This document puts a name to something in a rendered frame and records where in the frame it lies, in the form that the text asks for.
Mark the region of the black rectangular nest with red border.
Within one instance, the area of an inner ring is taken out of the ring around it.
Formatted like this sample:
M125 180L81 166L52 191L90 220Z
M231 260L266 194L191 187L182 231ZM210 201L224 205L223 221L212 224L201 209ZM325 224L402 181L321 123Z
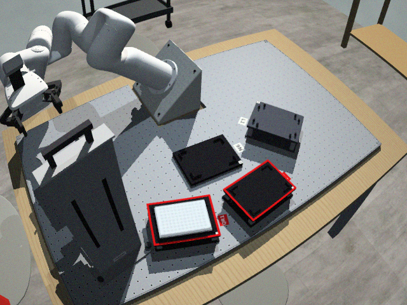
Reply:
M266 160L223 189L222 198L252 228L280 207L296 187Z
M175 203L182 203L182 202L184 203L184 202L196 201L196 200L205 200L205 204L206 204L207 211L209 214L210 223L212 226L212 231L187 234L187 235L182 235L182 236L174 236L174 237L168 237L168 238L160 238L154 207L160 206L160 205L171 205L171 204L175 204ZM183 199L178 199L178 200L147 203L147 209L148 209L149 223L150 223L150 227L151 227L151 234L153 237L154 247L156 247L155 248L156 252L219 242L219 237L221 236L221 233L220 233L219 226L217 223L216 214L214 211L212 200L211 200L211 197L209 194L203 195L203 196L195 196L195 197L191 197L191 198L183 198Z

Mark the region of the dark grey rectangular nest with corner posts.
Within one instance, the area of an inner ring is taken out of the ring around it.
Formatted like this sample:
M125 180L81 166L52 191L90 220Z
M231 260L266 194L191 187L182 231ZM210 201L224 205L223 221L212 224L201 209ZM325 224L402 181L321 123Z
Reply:
M245 137L294 153L303 118L299 114L257 101Z

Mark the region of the white microplate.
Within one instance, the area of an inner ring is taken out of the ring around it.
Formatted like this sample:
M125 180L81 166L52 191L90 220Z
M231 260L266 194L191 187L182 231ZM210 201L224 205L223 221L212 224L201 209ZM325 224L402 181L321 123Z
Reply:
M212 231L205 200L154 207L160 238Z

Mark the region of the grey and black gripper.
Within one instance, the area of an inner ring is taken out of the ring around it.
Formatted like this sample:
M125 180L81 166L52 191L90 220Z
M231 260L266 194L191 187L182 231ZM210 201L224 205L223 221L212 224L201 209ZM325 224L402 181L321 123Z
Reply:
M61 80L45 83L33 72L21 72L25 81L25 85L21 88L14 91L10 79L7 82L4 91L8 107L0 116L0 123L14 126L20 134L23 133L27 137L22 122L47 107L51 102L59 114L62 114L63 105L59 99L62 83ZM10 114L12 114L11 117L9 117Z

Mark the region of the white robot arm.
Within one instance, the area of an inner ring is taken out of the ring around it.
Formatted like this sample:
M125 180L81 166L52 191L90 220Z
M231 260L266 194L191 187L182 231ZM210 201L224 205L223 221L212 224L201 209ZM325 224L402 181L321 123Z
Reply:
M5 88L10 79L14 91L25 85L21 71L33 72L44 80L47 65L68 56L74 42L87 53L90 67L129 78L148 86L151 93L163 95L177 80L177 65L136 48L125 48L134 32L133 21L107 8L98 9L89 21L73 11L60 12L52 32L44 25L36 27L26 50L0 57L0 80Z

